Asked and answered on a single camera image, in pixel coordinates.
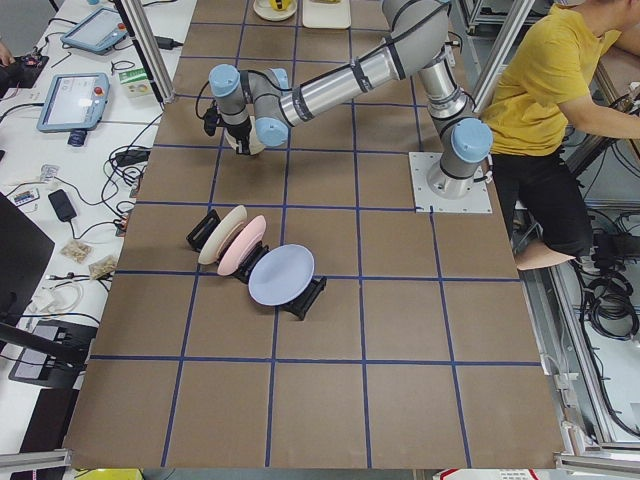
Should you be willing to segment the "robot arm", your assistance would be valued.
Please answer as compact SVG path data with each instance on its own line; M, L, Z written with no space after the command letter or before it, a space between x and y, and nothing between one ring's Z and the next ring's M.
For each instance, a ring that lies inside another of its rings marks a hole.
M381 11L389 31L378 46L297 86L290 85L281 68L215 66L208 77L213 101L202 117L205 133L213 135L224 128L243 155L250 152L252 134L264 146L278 147L293 127L390 81L416 75L443 145L437 172L447 180L472 179L489 157L493 136L474 116L469 96L449 68L448 2L384 1Z

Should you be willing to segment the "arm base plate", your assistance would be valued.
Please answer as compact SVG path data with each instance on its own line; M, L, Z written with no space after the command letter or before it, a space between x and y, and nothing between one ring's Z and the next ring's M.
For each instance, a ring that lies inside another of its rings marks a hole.
M492 214L482 168L467 179L453 179L441 169L439 152L410 152L409 171L418 213Z

